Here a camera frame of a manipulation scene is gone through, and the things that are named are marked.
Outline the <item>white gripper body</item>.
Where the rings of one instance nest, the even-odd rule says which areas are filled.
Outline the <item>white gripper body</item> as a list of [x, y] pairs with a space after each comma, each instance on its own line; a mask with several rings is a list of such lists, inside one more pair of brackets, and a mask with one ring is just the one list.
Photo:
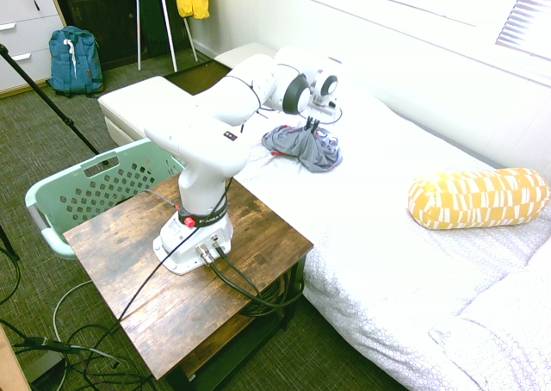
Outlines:
[[307, 107], [307, 115], [321, 123], [335, 123], [337, 122], [337, 102], [330, 100], [327, 103], [317, 104], [311, 99]]

